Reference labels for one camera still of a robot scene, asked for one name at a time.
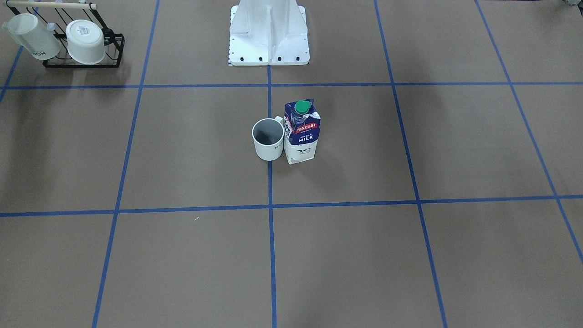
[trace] pascual logo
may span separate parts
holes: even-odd
[[[309,130],[309,129],[315,129],[317,127],[318,127],[318,123],[308,123],[308,124],[302,125],[301,127],[297,128],[296,133],[300,133],[302,131]]]

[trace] white plastic container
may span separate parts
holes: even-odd
[[[61,50],[61,43],[30,13],[21,13],[2,24],[2,29],[38,60],[48,60]]]
[[[95,23],[84,19],[74,20],[67,25],[67,50],[75,61],[93,65],[106,56],[103,32]]]

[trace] grid square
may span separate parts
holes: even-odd
[[[555,189],[559,194],[583,194],[583,86],[515,88]]]
[[[506,81],[473,1],[379,1],[378,6],[395,82]]]
[[[265,67],[229,66],[229,17],[238,3],[162,1],[146,83],[266,83]]]
[[[115,207],[137,90],[8,90],[0,211]]]
[[[384,86],[272,90],[273,115],[314,98],[322,117],[315,158],[273,162],[274,203],[415,199],[392,90]]]
[[[441,326],[415,205],[275,209],[274,230],[278,327]]]
[[[127,5],[123,1],[100,1],[98,6],[99,14],[107,26],[116,33],[122,33],[126,39],[119,68],[44,68],[42,61],[24,51],[18,60],[10,86],[139,84],[156,0],[142,0],[139,5]],[[59,23],[65,30],[66,25],[55,10],[44,8],[38,12],[48,22]],[[70,11],[69,14],[74,19],[87,19],[82,11]]]
[[[398,87],[421,198],[551,195],[508,86]]]
[[[111,215],[2,218],[2,327],[89,327]]]
[[[583,81],[581,14],[564,1],[480,1],[513,81]]]
[[[583,248],[583,199],[561,200],[580,248]]]
[[[310,63],[273,67],[273,83],[390,82],[373,1],[305,6]]]
[[[251,137],[266,99],[266,88],[145,89],[122,208],[267,204]]]
[[[270,327],[269,249],[267,210],[122,214],[99,327]]]
[[[557,204],[423,206],[449,327],[580,327],[581,261]]]

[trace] black wire rack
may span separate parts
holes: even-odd
[[[21,14],[15,6],[10,5],[9,0],[6,0],[5,3],[6,6],[14,13],[14,15]],[[30,6],[27,4],[25,7],[26,11],[42,19],[45,24],[49,24],[49,21],[45,19],[45,16],[50,15],[51,18],[49,19],[55,19],[57,22],[52,22],[55,23],[54,37],[57,38],[62,45],[60,52],[55,57],[43,61],[43,66],[47,68],[118,68],[120,66],[121,57],[124,54],[125,37],[121,33],[115,33],[106,25],[103,18],[97,11],[97,8],[95,7],[94,9],[94,6],[92,6],[92,2],[89,3],[87,10],[69,9],[69,11],[74,11],[75,14],[82,16],[81,18],[77,19],[87,19],[93,23],[97,22],[99,25],[101,25],[101,31],[103,31],[104,37],[104,45],[106,47],[106,56],[101,62],[93,65],[80,64],[75,61],[71,55],[69,55],[69,51],[67,50],[67,36],[65,29],[63,29],[60,24],[60,22],[62,22],[66,27],[70,22],[75,20],[69,14],[69,12],[64,8],[38,8],[35,4],[38,5],[39,2],[30,2]]]

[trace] blue carton label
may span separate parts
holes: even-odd
[[[320,135],[320,115],[314,108],[314,99],[306,99],[306,101],[310,102],[311,106],[310,110],[303,115],[296,112],[297,102],[285,105],[286,137],[294,146],[314,142]]]

